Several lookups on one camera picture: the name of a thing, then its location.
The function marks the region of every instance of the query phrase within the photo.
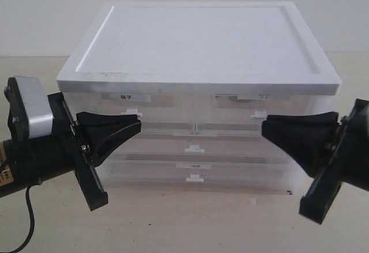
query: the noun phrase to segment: table surface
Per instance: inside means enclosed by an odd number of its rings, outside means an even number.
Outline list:
[[[369,53],[329,53],[342,79],[335,110],[369,99]],[[0,79],[37,76],[48,93],[66,58],[0,58]],[[0,138],[9,111],[0,97]],[[24,252],[367,252],[369,194],[344,184],[323,225],[298,215],[311,179],[294,195],[109,188],[109,205],[90,212],[72,173],[31,190],[35,235]],[[24,192],[0,199],[0,251],[28,232]]]

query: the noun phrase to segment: white tray lid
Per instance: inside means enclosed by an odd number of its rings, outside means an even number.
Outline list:
[[[335,95],[340,79],[291,2],[107,3],[62,92]]]

